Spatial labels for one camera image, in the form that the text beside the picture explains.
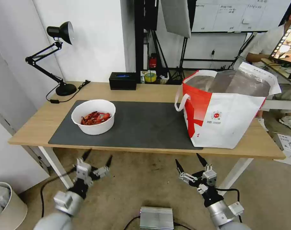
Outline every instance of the floor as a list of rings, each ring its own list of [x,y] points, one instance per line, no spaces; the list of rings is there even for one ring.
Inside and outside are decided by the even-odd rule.
[[[265,125],[269,129],[269,135],[272,137],[275,133],[291,136],[291,129],[281,123],[278,120],[284,115],[279,110],[270,110],[270,112],[264,112],[263,117],[265,119]]]
[[[77,149],[54,149],[68,170],[83,153]],[[174,219],[191,229],[214,230],[201,195],[196,188],[178,179],[175,158],[188,173],[202,170],[196,156],[92,151],[87,162],[101,167],[113,154],[111,175],[94,183],[84,205],[73,219],[75,229],[123,229],[139,214],[141,206],[171,207]],[[218,184],[236,162],[236,158],[208,157],[218,173]],[[41,216],[40,187],[21,194],[28,214],[18,230],[33,229]],[[272,160],[254,160],[234,184],[241,192],[245,208],[243,222],[251,229],[291,229],[291,166]],[[65,191],[60,180],[45,187],[45,214],[53,212],[53,196]],[[236,193],[225,195],[228,204],[236,201]],[[128,230],[139,229],[135,220]]]

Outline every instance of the gray desk mat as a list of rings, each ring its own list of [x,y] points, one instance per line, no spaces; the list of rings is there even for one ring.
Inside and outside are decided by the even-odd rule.
[[[113,127],[100,135],[88,135],[71,120],[78,100],[72,106],[49,144],[127,147],[150,149],[201,150],[193,146],[184,121],[173,103],[118,102]]]

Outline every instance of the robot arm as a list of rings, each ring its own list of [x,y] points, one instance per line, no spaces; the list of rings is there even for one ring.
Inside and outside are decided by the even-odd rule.
[[[190,175],[185,173],[178,160],[175,160],[179,178],[190,186],[197,188],[204,199],[204,206],[208,209],[215,227],[224,230],[250,230],[245,224],[234,222],[235,217],[242,214],[244,208],[239,201],[229,206],[225,203],[223,196],[219,195],[215,188],[217,173],[213,170],[212,165],[208,165],[204,158],[199,154],[197,155],[205,167],[204,170]]]
[[[79,212],[88,188],[93,185],[93,181],[99,180],[109,173],[111,160],[112,156],[104,167],[98,169],[85,163],[83,159],[77,159],[73,187],[65,193],[57,192],[54,196],[57,211],[40,219],[34,230],[72,230],[72,217]]]

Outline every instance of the lamp base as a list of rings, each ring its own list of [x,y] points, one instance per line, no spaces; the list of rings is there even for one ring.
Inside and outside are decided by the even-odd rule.
[[[58,96],[68,96],[76,92],[76,86],[73,84],[60,83],[56,88],[56,94]]]

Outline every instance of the black tissue box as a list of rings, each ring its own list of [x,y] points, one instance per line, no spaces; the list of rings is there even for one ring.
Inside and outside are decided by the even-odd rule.
[[[136,90],[136,73],[112,72],[109,85],[111,90]]]

